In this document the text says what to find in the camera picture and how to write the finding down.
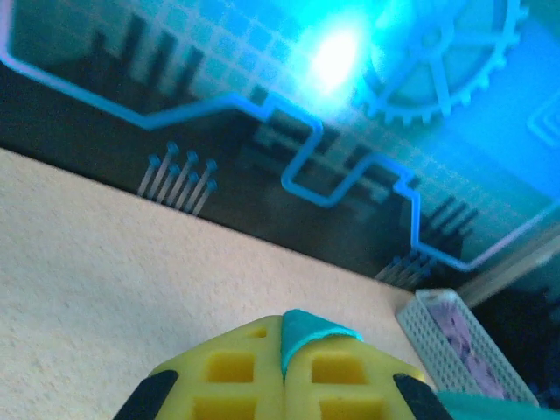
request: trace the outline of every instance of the yellow plastic part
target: yellow plastic part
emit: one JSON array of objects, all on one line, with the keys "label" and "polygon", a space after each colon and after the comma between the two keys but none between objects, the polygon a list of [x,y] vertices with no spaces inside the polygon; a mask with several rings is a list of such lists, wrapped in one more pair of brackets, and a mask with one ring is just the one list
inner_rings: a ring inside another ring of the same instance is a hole
[{"label": "yellow plastic part", "polygon": [[286,420],[414,420],[393,380],[412,367],[351,337],[304,346],[285,378]]},{"label": "yellow plastic part", "polygon": [[179,377],[157,420],[284,420],[281,327],[258,319],[158,366]]}]

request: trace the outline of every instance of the teal fabric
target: teal fabric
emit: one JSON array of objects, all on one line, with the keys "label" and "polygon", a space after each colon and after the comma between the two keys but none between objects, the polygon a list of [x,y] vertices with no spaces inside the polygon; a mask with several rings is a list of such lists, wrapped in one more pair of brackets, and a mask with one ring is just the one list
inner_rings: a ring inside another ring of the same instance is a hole
[{"label": "teal fabric", "polygon": [[532,405],[480,395],[437,392],[455,420],[560,420],[560,413]]},{"label": "teal fabric", "polygon": [[331,335],[347,335],[363,341],[356,331],[345,326],[299,309],[287,311],[282,318],[282,375],[286,376],[290,359],[301,347]]}]

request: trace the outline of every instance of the gear graphic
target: gear graphic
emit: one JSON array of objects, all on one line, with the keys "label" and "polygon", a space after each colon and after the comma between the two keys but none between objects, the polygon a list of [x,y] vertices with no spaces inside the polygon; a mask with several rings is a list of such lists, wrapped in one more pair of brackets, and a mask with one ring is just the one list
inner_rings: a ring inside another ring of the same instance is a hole
[{"label": "gear graphic", "polygon": [[404,125],[448,116],[456,105],[468,105],[473,91],[486,90],[490,73],[506,65],[505,52],[519,43],[517,25],[529,15],[521,0],[391,2],[398,10],[374,29],[353,105],[368,117],[381,113],[385,123],[399,117]]}]

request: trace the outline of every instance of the white plastic basket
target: white plastic basket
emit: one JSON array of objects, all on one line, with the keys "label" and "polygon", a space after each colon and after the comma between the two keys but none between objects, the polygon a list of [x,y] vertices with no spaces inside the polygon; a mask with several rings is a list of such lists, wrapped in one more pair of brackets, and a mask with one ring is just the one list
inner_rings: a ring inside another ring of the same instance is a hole
[{"label": "white plastic basket", "polygon": [[472,349],[488,363],[512,399],[538,405],[529,387],[455,291],[418,290],[396,318],[438,389],[484,394],[428,312],[428,305],[443,301],[456,303],[471,332]]}]

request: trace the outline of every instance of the cyan circuit line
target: cyan circuit line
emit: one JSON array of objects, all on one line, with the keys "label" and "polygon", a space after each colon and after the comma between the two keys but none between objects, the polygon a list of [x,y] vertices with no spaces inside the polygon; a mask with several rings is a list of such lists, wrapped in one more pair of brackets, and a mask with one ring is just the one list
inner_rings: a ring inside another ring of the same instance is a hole
[{"label": "cyan circuit line", "polygon": [[305,162],[311,158],[315,148],[320,143],[323,136],[323,124],[315,115],[310,114],[306,110],[277,94],[269,94],[262,105],[257,105],[237,93],[224,94],[213,99],[197,101],[195,103],[150,115],[138,114],[137,112],[129,108],[125,108],[113,101],[109,101],[98,94],[89,92],[72,82],[63,80],[53,74],[49,74],[41,70],[38,67],[12,57],[10,55],[10,33],[13,5],[13,0],[0,0],[0,61],[2,61],[14,72],[22,74],[23,76],[48,86],[49,88],[73,97],[78,101],[85,102],[92,107],[111,114],[112,116],[121,118],[124,121],[134,124],[144,130],[156,130],[176,123],[185,123],[195,118],[209,116],[228,109],[240,110],[262,123],[266,123],[275,110],[283,111],[289,116],[307,124],[311,128],[311,134],[307,137],[305,143],[299,149],[296,156],[283,171],[281,180],[283,188],[286,189],[286,191],[305,200],[309,200],[318,206],[332,207],[345,196],[348,190],[361,178],[362,174],[369,166],[379,165],[399,177],[398,181],[393,186],[393,190],[395,193],[398,193],[404,198],[410,200],[412,209],[410,215],[410,246],[443,264],[453,267],[456,270],[471,271],[476,269],[490,257],[504,249],[519,236],[529,231],[550,213],[560,207],[560,200],[555,201],[533,219],[519,226],[516,230],[496,242],[496,244],[471,262],[462,262],[452,255],[447,255],[446,253],[420,241],[421,199],[418,192],[408,187],[408,183],[414,177],[414,173],[409,168],[398,164],[396,161],[380,153],[371,153],[365,156],[350,171],[350,173],[348,173],[346,178],[342,180],[338,186],[336,186],[329,196],[318,194],[294,181],[296,175],[304,166]]}]

